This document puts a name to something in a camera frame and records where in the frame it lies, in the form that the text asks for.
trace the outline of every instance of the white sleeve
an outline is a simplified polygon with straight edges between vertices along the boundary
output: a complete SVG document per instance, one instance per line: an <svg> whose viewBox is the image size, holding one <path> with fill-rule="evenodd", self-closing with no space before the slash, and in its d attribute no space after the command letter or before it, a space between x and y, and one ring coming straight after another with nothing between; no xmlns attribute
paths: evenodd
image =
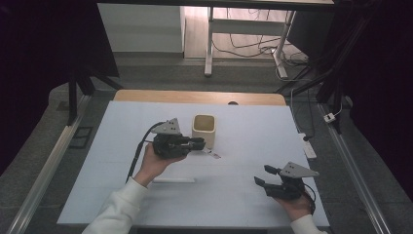
<svg viewBox="0 0 413 234"><path fill-rule="evenodd" d="M147 191L147 188L130 178L123 188L110 194L98 216L83 234L129 233Z"/></svg>
<svg viewBox="0 0 413 234"><path fill-rule="evenodd" d="M316 228L311 214L307 214L291 222L291 227L295 234L327 234Z"/></svg>

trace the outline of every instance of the white stick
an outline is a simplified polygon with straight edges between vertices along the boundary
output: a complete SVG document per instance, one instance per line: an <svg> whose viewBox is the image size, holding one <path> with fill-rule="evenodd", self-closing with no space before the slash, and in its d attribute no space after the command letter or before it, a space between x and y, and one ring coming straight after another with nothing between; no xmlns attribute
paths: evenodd
<svg viewBox="0 0 413 234"><path fill-rule="evenodd" d="M194 178L154 178L154 183L193 183Z"/></svg>

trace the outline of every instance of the human hand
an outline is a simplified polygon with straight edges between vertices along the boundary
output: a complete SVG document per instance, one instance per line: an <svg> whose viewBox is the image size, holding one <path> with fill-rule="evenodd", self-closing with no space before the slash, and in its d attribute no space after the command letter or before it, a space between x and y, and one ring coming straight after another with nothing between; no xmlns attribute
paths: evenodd
<svg viewBox="0 0 413 234"><path fill-rule="evenodd" d="M288 216L291 219L291 221L295 221L302 216L311 214L311 203L309 199L304 195L301 195L300 198L292 201L287 201L278 198L274 199L278 203L280 203L280 205L282 205L282 207L288 213Z"/></svg>
<svg viewBox="0 0 413 234"><path fill-rule="evenodd" d="M148 143L145 147L145 153L142 159L142 165L139 172L134 176L134 180L142 186L147 186L156 176L159 176L171 163L178 162L186 158L163 159L154 152L152 143Z"/></svg>

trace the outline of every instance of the cup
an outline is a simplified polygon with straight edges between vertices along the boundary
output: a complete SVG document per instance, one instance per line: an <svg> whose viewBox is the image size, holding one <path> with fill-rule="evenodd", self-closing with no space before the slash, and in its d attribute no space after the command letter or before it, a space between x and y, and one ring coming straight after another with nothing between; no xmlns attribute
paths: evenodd
<svg viewBox="0 0 413 234"><path fill-rule="evenodd" d="M206 148L211 149L215 142L216 121L212 115L196 115L192 122L192 137L202 137Z"/></svg>

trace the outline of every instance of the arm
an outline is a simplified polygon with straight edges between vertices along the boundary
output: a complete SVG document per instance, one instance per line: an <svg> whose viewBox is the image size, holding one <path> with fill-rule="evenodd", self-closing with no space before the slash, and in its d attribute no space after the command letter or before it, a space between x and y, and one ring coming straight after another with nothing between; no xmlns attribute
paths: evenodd
<svg viewBox="0 0 413 234"><path fill-rule="evenodd" d="M123 188L110 194L98 216L83 233L129 233L139 213L140 202L147 193L147 185L169 164L184 158L161 159L154 153L152 144L147 144L139 172Z"/></svg>
<svg viewBox="0 0 413 234"><path fill-rule="evenodd" d="M295 234L326 234L316 228L311 215L310 202L305 196L294 201L275 199L282 205L291 219L291 227Z"/></svg>

